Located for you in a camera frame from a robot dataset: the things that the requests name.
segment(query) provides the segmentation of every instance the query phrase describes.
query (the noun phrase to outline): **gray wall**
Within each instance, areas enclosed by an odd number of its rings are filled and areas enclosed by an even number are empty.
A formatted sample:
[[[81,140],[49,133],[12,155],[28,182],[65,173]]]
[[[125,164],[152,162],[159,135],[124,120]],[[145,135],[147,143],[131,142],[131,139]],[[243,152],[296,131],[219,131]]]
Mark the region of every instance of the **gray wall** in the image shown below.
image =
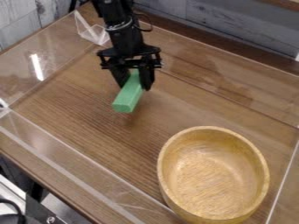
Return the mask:
[[[0,50],[68,13],[71,0],[0,0]]]
[[[299,12],[257,0],[135,0],[139,7],[187,25],[295,57]]]

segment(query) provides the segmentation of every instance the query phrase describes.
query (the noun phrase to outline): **green block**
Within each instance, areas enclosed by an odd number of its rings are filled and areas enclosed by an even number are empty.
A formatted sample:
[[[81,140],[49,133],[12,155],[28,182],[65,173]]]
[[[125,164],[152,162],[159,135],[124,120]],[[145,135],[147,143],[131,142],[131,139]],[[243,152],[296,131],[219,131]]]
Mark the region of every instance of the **green block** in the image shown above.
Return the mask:
[[[143,95],[139,72],[135,70],[113,101],[112,108],[119,113],[132,113]]]

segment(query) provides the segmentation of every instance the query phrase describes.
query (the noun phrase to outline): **screw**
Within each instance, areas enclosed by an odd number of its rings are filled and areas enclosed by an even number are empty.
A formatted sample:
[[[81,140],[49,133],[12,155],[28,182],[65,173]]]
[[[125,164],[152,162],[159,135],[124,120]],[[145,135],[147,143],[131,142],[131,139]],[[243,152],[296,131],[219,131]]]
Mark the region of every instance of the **screw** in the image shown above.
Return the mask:
[[[47,219],[47,223],[48,224],[52,224],[55,222],[55,217],[49,217],[48,219]]]

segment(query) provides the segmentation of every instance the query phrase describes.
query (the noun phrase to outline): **wooden bowl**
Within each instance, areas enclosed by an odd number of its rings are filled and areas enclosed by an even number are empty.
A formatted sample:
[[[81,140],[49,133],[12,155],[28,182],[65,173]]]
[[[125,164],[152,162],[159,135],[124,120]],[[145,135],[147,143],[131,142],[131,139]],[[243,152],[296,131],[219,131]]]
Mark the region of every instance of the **wooden bowl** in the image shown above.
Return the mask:
[[[168,140],[157,178],[169,208],[197,224],[240,223],[256,211],[269,184],[256,146],[216,127],[187,129]]]

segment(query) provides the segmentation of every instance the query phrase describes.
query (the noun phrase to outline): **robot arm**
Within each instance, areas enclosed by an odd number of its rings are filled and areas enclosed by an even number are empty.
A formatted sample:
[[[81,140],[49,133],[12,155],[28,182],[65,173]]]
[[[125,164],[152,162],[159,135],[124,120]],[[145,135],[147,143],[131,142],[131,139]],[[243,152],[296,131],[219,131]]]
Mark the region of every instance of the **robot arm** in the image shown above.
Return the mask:
[[[97,52],[101,68],[108,69],[123,87],[129,78],[129,68],[139,70],[140,84],[149,90],[155,83],[155,69],[161,67],[160,48],[144,43],[141,28],[133,13],[133,0],[92,0],[105,21],[113,47]]]

